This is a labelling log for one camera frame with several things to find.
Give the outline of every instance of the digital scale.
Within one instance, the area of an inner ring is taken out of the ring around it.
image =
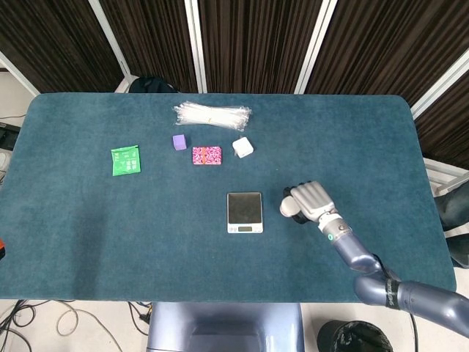
[[[259,192],[228,193],[228,233],[262,233],[262,199]]]

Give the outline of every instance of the pink patterned box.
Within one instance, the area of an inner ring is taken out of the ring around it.
[[[194,165],[221,165],[221,148],[193,147],[192,163]]]

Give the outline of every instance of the bundle of cable ties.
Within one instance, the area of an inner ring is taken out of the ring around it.
[[[251,110],[244,106],[235,108],[219,108],[204,106],[186,101],[175,106],[177,112],[176,125],[213,125],[233,130],[244,131],[248,124]]]

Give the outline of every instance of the floor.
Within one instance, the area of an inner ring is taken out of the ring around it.
[[[9,73],[0,73],[0,117],[24,114],[32,98]],[[21,126],[23,119],[1,121]],[[457,292],[469,296],[469,270],[456,269],[455,274]],[[13,300],[0,300],[0,314],[9,310],[14,303]],[[115,336],[122,351],[145,351],[147,338],[136,331],[125,302],[75,301],[71,305],[75,309],[94,314]],[[143,307],[140,308],[141,312],[145,312]],[[66,311],[66,306],[54,301],[48,302],[37,308],[36,318],[31,325],[18,329],[31,343],[34,352],[119,350],[94,318],[83,312],[78,312],[79,324],[76,331],[68,337],[59,336],[56,332],[57,321]],[[407,313],[364,304],[302,304],[302,311],[308,352],[317,351],[317,332],[329,320],[368,321],[383,330],[396,352],[414,351],[413,331]],[[18,322],[25,323],[30,318],[31,313],[25,311]],[[416,320],[420,351],[469,351],[469,339],[420,318]],[[74,324],[75,317],[69,313],[60,321],[59,330],[66,334]],[[137,324],[143,330],[148,329],[148,325],[139,320]],[[28,351],[28,348],[19,338],[12,337],[7,343],[7,351],[23,352]]]

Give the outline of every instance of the black trash bin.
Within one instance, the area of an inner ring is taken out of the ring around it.
[[[393,352],[384,333],[366,321],[332,320],[317,335],[320,352]]]

